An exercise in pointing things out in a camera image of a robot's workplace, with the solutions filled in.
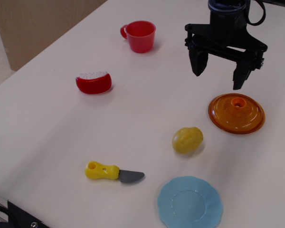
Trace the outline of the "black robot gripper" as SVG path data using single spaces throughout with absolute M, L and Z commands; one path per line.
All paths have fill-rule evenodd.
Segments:
M 209 54 L 237 62 L 233 73 L 233 90 L 242 88 L 252 71 L 264 64 L 267 45 L 252 37 L 247 25 L 257 26 L 265 20 L 251 23 L 248 9 L 211 9 L 209 24 L 187 24 L 185 46 L 193 73 L 200 76 L 205 70 Z

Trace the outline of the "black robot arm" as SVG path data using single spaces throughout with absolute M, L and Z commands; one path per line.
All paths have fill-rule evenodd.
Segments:
M 239 90 L 250 73 L 263 65 L 263 54 L 267 45 L 251 36 L 247 25 L 258 26 L 266 18 L 252 23 L 249 19 L 248 0 L 210 0 L 209 24 L 187 24 L 185 46 L 189 51 L 193 73 L 200 76 L 205 70 L 209 55 L 233 62 L 237 66 L 233 73 L 233 88 Z

